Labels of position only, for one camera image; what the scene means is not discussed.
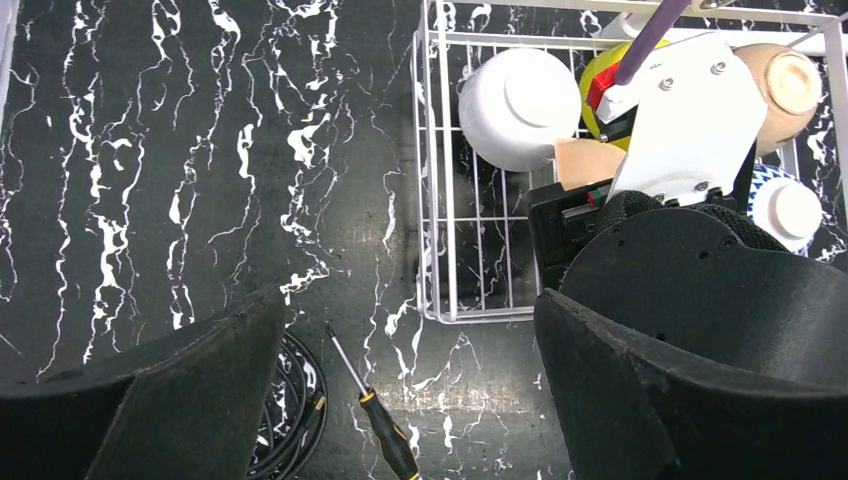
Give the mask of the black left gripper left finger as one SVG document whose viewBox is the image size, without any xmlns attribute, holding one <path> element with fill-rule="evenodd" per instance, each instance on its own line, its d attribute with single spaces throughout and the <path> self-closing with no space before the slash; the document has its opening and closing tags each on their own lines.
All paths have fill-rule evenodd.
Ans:
<svg viewBox="0 0 848 480">
<path fill-rule="evenodd" d="M 258 290 L 42 383 L 1 387 L 5 479 L 242 479 L 286 308 Z"/>
</svg>

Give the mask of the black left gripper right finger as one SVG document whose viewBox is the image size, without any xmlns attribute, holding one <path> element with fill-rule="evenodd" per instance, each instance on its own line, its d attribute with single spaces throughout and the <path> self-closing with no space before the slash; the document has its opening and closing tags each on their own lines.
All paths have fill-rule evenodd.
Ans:
<svg viewBox="0 0 848 480">
<path fill-rule="evenodd" d="M 718 363 L 553 290 L 534 308 L 580 479 L 843 479 L 847 391 Z"/>
</svg>

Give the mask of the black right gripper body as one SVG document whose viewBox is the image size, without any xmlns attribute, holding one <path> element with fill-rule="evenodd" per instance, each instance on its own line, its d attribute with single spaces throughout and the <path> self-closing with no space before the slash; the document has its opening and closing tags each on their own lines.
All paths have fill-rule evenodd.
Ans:
<svg viewBox="0 0 848 480">
<path fill-rule="evenodd" d="M 608 184 L 528 198 L 542 283 L 694 355 L 799 383 L 847 383 L 847 275 L 716 204 L 605 204 Z"/>
</svg>

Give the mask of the blue patterned bowl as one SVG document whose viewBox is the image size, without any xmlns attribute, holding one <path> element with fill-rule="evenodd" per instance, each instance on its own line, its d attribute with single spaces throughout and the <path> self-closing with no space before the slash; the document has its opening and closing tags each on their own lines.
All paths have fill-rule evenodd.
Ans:
<svg viewBox="0 0 848 480">
<path fill-rule="evenodd" d="M 786 170 L 756 163 L 747 216 L 790 252 L 806 256 L 823 210 L 817 195 Z"/>
</svg>

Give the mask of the cream white bowl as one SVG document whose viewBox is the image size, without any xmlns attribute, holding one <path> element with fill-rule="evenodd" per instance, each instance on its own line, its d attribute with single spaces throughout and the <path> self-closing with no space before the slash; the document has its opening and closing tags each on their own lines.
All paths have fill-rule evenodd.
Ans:
<svg viewBox="0 0 848 480">
<path fill-rule="evenodd" d="M 565 191 L 612 179 L 626 152 L 594 139 L 557 140 L 556 171 Z"/>
</svg>

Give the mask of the beige floral bowl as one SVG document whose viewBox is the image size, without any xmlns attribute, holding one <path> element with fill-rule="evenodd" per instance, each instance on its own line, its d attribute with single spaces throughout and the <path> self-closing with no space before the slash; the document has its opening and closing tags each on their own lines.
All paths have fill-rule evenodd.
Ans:
<svg viewBox="0 0 848 480">
<path fill-rule="evenodd" d="M 734 54 L 749 68 L 767 105 L 756 137 L 756 155 L 768 155 L 793 140 L 815 114 L 822 79 L 806 55 L 783 45 L 758 43 L 737 47 Z"/>
</svg>

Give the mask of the yellow-green bowl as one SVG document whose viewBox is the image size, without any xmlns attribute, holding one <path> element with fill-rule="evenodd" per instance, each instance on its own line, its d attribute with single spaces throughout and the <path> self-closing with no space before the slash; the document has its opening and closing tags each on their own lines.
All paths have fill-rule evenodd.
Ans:
<svg viewBox="0 0 848 480">
<path fill-rule="evenodd" d="M 581 118 L 589 133 L 601 140 L 601 130 L 595 117 L 595 108 L 603 97 L 601 88 L 612 87 L 615 73 L 606 71 L 617 67 L 630 49 L 632 41 L 624 42 L 595 56 L 586 66 L 579 81 L 579 91 L 582 98 Z"/>
</svg>

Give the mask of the black yellow screwdriver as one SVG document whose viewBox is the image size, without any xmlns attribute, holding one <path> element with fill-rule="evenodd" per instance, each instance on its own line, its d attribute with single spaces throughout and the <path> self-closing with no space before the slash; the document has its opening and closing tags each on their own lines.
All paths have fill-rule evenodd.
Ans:
<svg viewBox="0 0 848 480">
<path fill-rule="evenodd" d="M 398 479 L 421 479 L 416 457 L 405 433 L 383 406 L 376 391 L 365 384 L 345 353 L 334 330 L 329 326 L 325 330 L 359 390 L 359 405 L 369 418 L 371 429 L 378 440 L 382 458 Z"/>
</svg>

